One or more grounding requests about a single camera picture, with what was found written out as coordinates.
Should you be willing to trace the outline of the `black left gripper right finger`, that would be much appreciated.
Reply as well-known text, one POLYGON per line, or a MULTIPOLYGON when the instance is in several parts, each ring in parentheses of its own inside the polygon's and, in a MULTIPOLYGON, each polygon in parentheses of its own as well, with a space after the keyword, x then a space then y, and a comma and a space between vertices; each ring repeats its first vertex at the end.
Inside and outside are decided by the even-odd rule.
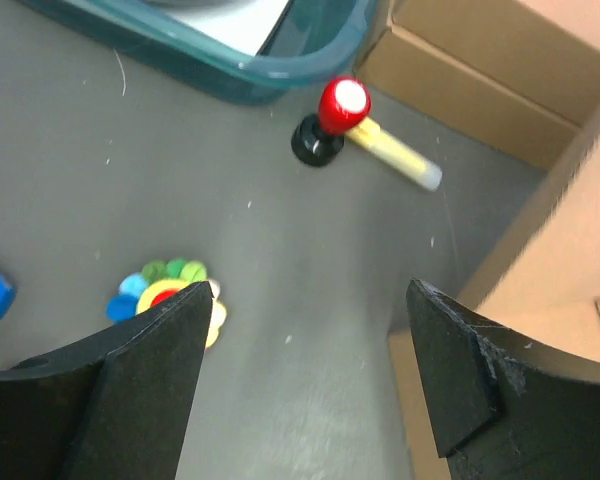
POLYGON ((600 479, 600 363, 413 280, 410 332, 437 454, 454 479, 600 479))

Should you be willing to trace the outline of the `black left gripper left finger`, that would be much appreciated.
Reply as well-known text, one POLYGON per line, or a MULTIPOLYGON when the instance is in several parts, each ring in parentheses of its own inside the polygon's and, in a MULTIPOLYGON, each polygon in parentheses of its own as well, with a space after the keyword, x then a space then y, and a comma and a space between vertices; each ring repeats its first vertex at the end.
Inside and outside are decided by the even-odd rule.
POLYGON ((211 319, 196 283, 0 371, 0 479, 172 479, 211 319))

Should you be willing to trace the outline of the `red black stamp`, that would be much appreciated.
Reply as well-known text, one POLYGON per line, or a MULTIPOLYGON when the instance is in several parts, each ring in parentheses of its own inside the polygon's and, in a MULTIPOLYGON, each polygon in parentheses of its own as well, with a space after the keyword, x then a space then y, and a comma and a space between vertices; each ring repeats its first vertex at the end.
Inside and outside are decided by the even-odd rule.
POLYGON ((332 79, 324 88, 315 113, 307 115, 291 137, 296 158, 311 167, 328 165, 342 150, 345 134, 370 113, 367 87, 351 76, 332 79))

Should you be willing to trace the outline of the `brown cardboard box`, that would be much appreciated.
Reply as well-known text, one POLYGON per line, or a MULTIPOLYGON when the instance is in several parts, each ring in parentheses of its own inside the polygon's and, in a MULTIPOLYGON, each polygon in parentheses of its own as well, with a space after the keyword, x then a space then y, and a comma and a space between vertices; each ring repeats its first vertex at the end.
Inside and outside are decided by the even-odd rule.
MULTIPOLYGON (((463 291, 448 297, 600 363, 600 105, 463 291)), ((437 454, 407 301, 390 327, 388 347, 413 475, 454 479, 437 454)))

